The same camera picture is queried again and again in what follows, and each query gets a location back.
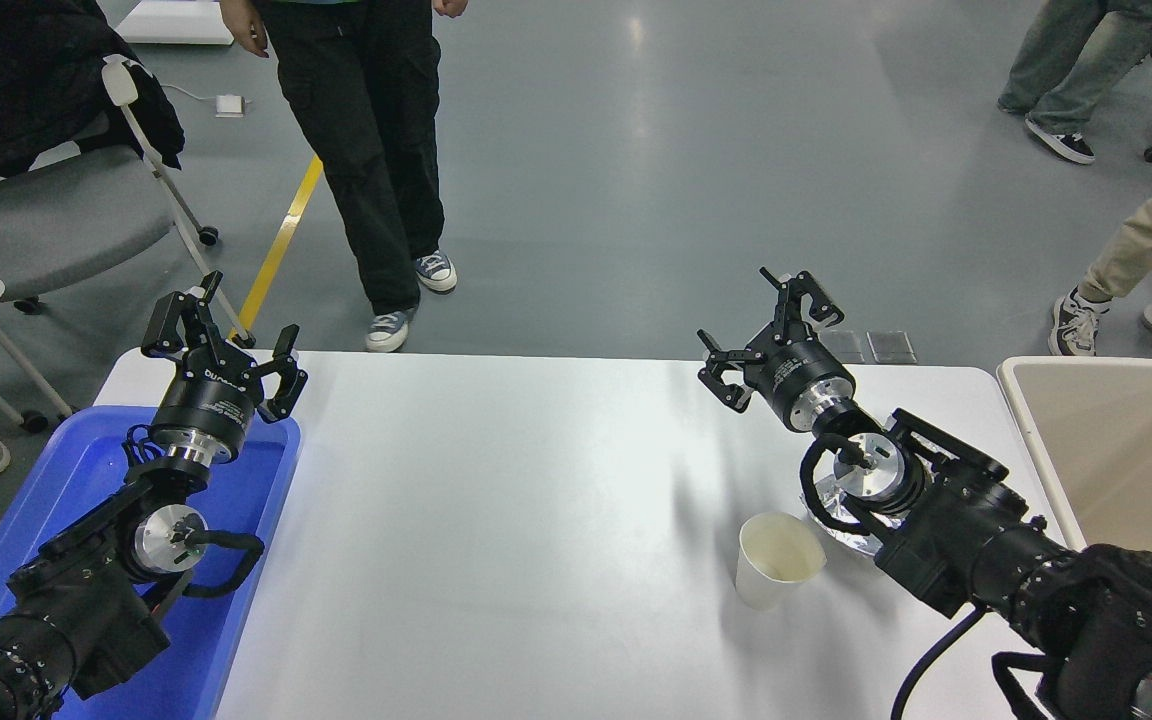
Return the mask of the person's right hand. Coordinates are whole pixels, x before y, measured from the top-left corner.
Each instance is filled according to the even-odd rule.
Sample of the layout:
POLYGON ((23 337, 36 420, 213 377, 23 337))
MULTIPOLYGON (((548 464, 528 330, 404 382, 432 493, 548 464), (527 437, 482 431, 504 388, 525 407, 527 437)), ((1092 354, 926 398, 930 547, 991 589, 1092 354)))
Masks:
POLYGON ((219 1, 221 22, 227 26, 234 41, 257 58, 270 58, 270 40, 259 9, 253 1, 219 1))

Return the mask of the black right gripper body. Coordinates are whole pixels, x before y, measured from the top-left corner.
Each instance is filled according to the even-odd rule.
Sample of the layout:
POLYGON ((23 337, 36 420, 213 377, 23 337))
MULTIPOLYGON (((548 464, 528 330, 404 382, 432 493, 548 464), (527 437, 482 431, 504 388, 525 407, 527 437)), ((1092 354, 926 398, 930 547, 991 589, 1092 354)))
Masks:
POLYGON ((785 344, 755 369, 755 391, 786 429, 823 433, 856 414, 855 381, 818 341, 785 344))

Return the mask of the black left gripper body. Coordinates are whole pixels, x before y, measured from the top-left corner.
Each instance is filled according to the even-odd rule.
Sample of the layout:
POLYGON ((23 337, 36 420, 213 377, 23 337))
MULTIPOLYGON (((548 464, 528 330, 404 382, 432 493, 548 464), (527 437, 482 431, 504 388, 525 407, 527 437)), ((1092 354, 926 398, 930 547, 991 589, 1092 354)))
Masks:
POLYGON ((250 355, 238 350, 223 353, 221 361, 209 350, 185 351, 152 420, 156 445, 175 445, 194 432, 223 448, 242 448, 262 397, 242 378, 255 365, 250 355))

